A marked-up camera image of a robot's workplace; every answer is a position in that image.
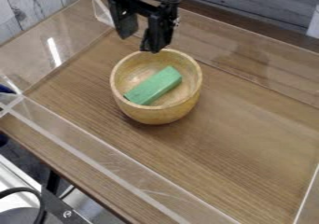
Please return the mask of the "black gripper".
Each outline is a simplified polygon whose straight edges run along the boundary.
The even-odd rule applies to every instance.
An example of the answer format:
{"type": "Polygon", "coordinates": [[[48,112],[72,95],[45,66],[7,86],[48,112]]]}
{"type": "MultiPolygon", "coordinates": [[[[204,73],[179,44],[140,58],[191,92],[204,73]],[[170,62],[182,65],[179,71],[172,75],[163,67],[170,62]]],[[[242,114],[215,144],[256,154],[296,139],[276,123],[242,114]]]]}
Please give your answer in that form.
{"type": "Polygon", "coordinates": [[[128,38],[139,30],[138,14],[147,18],[140,51],[159,53],[170,44],[179,20],[179,0],[107,0],[118,34],[128,38]]]}

